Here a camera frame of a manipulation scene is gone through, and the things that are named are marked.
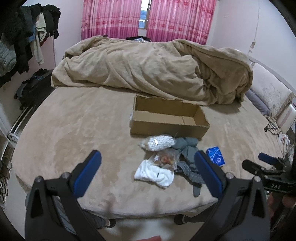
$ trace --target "window frame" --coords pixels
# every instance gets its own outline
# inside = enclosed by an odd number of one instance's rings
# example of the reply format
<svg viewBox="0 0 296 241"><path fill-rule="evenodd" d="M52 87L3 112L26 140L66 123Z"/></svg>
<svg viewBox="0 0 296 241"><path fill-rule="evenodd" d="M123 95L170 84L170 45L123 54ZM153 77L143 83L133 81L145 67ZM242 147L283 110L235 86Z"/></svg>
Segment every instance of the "window frame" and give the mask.
<svg viewBox="0 0 296 241"><path fill-rule="evenodd" d="M149 2L148 2L147 14L146 14L146 19L145 19L145 26L143 28L139 28L139 29L147 30L148 21L149 21L148 19L149 19L149 15L150 15L151 1L152 0L149 0Z"/></svg>

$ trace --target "mattress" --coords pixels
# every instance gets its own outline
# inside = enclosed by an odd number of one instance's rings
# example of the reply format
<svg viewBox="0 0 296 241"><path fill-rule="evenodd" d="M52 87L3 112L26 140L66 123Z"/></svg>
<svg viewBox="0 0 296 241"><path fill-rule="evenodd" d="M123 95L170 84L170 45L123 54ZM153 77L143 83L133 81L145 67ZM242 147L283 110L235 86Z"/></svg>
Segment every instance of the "mattress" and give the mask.
<svg viewBox="0 0 296 241"><path fill-rule="evenodd" d="M97 149L102 164L78 200L83 209L107 218L201 212L216 201L206 185L195 198L192 186L180 175L165 190L134 180L142 160L151 155L137 145L141 137L130 136L135 95L110 87L56 88L25 126L12 158L14 172L30 187L38 175L49 179L72 171ZM197 147L205 151L219 146L224 172L251 178L241 167L244 159L260 163L260 152L282 156L277 137L264 131L267 120L248 98L202 109L210 128Z"/></svg>

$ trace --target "blue gripper pad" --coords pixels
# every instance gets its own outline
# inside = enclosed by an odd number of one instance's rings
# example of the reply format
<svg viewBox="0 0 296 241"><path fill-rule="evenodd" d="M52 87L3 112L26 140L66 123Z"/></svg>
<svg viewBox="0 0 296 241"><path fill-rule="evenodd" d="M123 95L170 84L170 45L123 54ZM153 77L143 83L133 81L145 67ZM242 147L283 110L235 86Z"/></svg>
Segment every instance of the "blue gripper pad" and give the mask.
<svg viewBox="0 0 296 241"><path fill-rule="evenodd" d="M194 164L205 181L211 195L221 198L226 187L225 173L203 152L197 151L194 155Z"/></svg>
<svg viewBox="0 0 296 241"><path fill-rule="evenodd" d="M84 162L79 163L71 173L69 181L73 197L83 197L102 162L101 153L93 150Z"/></svg>
<svg viewBox="0 0 296 241"><path fill-rule="evenodd" d="M258 159L263 161L263 162L266 162L272 166L276 165L278 163L278 160L276 157L273 157L273 156L269 156L263 152L259 153L258 155Z"/></svg>

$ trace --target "open cardboard box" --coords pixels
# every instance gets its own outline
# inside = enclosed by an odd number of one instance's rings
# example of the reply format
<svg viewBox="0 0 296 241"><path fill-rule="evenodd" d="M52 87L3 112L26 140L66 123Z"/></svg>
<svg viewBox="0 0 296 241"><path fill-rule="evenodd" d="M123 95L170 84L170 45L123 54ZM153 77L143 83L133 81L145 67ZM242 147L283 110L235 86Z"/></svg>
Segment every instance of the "open cardboard box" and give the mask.
<svg viewBox="0 0 296 241"><path fill-rule="evenodd" d="M160 97L135 96L131 134L201 139L210 124L197 104Z"/></svg>

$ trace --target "pillow with flower embroidery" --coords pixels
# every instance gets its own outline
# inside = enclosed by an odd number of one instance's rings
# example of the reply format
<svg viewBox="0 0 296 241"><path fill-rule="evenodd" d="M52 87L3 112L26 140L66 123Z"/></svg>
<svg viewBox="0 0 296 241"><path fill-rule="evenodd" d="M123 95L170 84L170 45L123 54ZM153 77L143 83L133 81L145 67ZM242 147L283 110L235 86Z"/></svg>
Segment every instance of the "pillow with flower embroidery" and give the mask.
<svg viewBox="0 0 296 241"><path fill-rule="evenodd" d="M270 110L270 116L277 118L281 111L294 98L294 94L272 73L255 63L251 90Z"/></svg>

